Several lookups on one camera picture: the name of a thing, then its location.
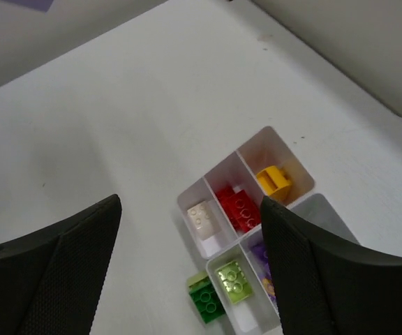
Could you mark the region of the purple butterfly wing lego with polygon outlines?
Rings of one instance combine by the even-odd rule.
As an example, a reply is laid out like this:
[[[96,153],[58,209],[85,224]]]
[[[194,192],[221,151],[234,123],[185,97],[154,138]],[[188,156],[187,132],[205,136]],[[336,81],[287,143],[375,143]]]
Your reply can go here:
[[[275,304],[276,295],[272,283],[271,271],[269,269],[269,261],[265,244],[262,241],[258,242],[251,247],[251,252],[260,268],[260,280],[263,284],[263,288],[265,289],[268,297]]]

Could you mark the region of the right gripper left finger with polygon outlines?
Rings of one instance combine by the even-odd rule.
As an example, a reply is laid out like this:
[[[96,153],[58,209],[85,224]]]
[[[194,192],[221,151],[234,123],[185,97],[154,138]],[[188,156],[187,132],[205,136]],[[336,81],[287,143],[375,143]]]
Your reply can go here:
[[[121,213],[113,194],[0,244],[0,334],[89,334]]]

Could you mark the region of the lime lego brick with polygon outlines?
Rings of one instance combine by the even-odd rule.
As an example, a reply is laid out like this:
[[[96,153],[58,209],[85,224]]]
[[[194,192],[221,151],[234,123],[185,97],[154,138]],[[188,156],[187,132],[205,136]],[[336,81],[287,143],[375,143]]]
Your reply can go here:
[[[232,260],[215,270],[231,304],[238,304],[253,295],[253,289],[238,261]]]

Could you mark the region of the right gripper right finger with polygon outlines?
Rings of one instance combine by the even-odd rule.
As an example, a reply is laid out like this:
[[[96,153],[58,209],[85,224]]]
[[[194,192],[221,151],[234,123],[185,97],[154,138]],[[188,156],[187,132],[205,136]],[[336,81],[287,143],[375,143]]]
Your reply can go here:
[[[348,241],[269,197],[260,215],[284,334],[402,334],[402,257]]]

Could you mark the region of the red curved base lego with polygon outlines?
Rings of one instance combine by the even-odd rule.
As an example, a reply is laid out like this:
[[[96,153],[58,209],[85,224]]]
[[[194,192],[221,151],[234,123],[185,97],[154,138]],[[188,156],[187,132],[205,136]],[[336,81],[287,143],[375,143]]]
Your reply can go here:
[[[241,190],[229,197],[227,205],[234,222],[243,233],[247,233],[261,224],[260,212],[257,205],[245,190]]]

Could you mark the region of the white lego brick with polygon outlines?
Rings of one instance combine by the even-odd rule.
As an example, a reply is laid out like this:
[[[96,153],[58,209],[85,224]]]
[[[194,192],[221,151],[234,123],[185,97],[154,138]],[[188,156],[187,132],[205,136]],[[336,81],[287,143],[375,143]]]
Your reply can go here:
[[[217,238],[221,232],[215,214],[216,203],[213,200],[201,200],[185,210],[188,227],[196,241],[207,242]]]

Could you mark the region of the red curved lego piece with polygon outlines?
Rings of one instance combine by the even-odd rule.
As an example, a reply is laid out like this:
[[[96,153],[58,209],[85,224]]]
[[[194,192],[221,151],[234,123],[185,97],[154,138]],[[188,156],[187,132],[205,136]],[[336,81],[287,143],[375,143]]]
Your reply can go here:
[[[235,193],[230,185],[216,191],[215,196],[229,218],[236,218],[239,212],[244,208],[245,202],[243,197]]]

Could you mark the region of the yellow and red lego stack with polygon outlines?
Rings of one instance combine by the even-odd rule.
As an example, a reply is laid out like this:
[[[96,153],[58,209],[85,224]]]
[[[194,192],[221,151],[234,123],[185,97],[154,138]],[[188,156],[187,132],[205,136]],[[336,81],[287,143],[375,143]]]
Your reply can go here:
[[[285,172],[275,165],[259,171],[256,179],[266,195],[278,201],[284,201],[292,188],[292,182]]]

